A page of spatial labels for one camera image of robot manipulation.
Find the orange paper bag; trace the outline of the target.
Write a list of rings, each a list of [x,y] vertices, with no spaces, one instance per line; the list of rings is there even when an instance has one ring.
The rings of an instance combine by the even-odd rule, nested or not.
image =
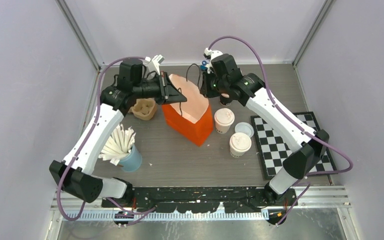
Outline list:
[[[169,79],[187,101],[162,106],[166,123],[200,147],[214,128],[209,100],[200,94],[198,84],[193,83],[188,76],[171,74]]]

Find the white plastic cup lid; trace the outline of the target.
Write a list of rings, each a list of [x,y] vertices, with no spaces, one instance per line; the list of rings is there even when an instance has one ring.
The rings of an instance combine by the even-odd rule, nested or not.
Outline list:
[[[235,115],[229,108],[221,108],[214,113],[214,120],[221,126],[230,126],[235,120]]]

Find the white paper coffee cup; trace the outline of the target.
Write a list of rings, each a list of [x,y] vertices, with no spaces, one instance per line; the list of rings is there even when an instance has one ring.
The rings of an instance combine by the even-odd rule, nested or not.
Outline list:
[[[225,134],[228,132],[232,124],[233,124],[232,122],[221,123],[221,122],[215,121],[215,129],[218,133]]]

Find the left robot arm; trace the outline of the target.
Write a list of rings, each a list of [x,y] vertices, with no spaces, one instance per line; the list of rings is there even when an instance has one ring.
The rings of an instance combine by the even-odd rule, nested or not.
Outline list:
[[[166,72],[159,66],[162,55],[154,57],[125,57],[117,60],[116,82],[98,95],[91,121],[73,149],[61,161],[54,160],[49,171],[57,183],[57,195],[64,191],[87,203],[98,197],[114,198],[121,207],[129,206],[133,193],[127,182],[116,178],[93,176],[98,156],[137,99],[155,99],[157,104],[186,102]]]

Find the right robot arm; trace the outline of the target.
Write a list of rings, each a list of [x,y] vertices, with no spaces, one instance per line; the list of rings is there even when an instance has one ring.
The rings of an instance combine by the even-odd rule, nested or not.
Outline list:
[[[326,147],[317,140],[328,142],[329,134],[306,125],[288,109],[279,110],[282,104],[267,84],[254,73],[242,74],[232,55],[215,50],[204,58],[200,93],[206,98],[227,94],[261,117],[291,150],[280,171],[264,187],[265,200],[278,205],[287,190],[322,159]]]

